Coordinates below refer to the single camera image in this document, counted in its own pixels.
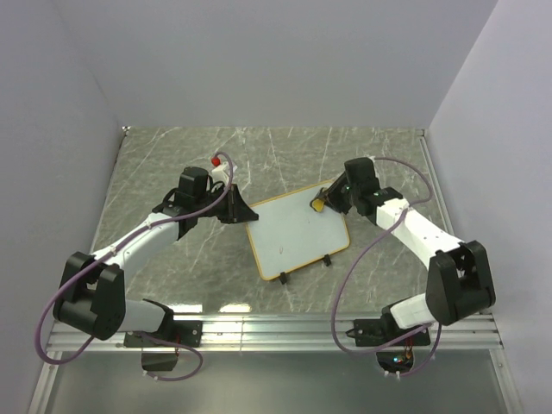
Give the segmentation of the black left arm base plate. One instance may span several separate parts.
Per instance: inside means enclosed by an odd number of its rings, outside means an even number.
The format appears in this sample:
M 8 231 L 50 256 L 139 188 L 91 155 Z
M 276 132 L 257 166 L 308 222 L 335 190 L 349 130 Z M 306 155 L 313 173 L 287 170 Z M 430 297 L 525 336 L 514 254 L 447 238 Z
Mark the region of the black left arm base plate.
M 200 320 L 172 320 L 163 323 L 152 333 L 127 333 L 124 336 L 125 348 L 151 348 L 171 344 L 198 348 L 203 334 L 203 323 Z

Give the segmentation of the yellow framed whiteboard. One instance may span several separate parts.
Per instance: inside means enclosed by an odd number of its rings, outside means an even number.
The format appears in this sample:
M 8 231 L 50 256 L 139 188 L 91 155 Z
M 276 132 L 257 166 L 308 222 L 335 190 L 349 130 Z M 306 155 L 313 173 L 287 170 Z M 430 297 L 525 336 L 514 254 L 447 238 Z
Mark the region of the yellow framed whiteboard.
M 261 279 L 279 279 L 350 245 L 342 214 L 310 207 L 329 180 L 252 204 L 259 219 L 246 224 L 248 239 Z

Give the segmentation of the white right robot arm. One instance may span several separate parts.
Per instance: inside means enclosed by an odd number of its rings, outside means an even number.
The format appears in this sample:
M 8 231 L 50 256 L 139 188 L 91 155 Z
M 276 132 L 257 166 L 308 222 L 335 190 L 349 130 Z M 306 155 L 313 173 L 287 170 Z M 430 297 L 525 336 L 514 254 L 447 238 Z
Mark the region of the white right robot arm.
M 381 187 L 372 159 L 346 161 L 343 173 L 318 192 L 310 207 L 316 212 L 328 207 L 342 215 L 356 209 L 383 236 L 393 235 L 406 246 L 428 271 L 423 293 L 388 305 L 378 319 L 354 324 L 350 333 L 358 346 L 398 345 L 433 323 L 449 326 L 495 305 L 484 246 L 445 232 L 417 211 L 416 202 L 392 187 Z

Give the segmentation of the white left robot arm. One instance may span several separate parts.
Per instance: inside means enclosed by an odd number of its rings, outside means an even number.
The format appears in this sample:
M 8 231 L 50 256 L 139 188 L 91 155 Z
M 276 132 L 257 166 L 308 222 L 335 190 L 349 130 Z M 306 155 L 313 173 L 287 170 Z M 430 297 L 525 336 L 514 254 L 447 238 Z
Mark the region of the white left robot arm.
M 155 254 L 183 238 L 203 217 L 249 223 L 259 216 L 225 171 L 189 166 L 179 184 L 136 229 L 94 254 L 77 252 L 66 262 L 53 317 L 96 339 L 143 332 L 155 347 L 175 337 L 174 312 L 152 300 L 129 300 L 126 285 Z

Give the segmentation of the yellow handled eraser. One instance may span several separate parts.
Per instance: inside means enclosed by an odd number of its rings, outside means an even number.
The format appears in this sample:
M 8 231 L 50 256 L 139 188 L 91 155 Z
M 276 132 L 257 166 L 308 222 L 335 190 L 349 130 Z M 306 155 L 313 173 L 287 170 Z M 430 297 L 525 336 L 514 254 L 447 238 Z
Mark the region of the yellow handled eraser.
M 316 196 L 310 201 L 310 207 L 316 212 L 320 213 L 323 211 L 324 205 L 327 203 L 327 196 L 328 189 L 325 187 L 322 187 L 319 189 Z

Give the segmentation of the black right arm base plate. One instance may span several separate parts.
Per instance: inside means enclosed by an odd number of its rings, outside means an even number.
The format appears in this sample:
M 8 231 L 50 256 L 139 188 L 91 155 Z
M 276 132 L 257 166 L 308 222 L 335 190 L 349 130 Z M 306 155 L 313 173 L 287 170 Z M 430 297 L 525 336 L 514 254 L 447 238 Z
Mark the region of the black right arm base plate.
M 387 342 L 385 326 L 379 319 L 355 319 L 345 335 L 358 348 L 377 347 Z

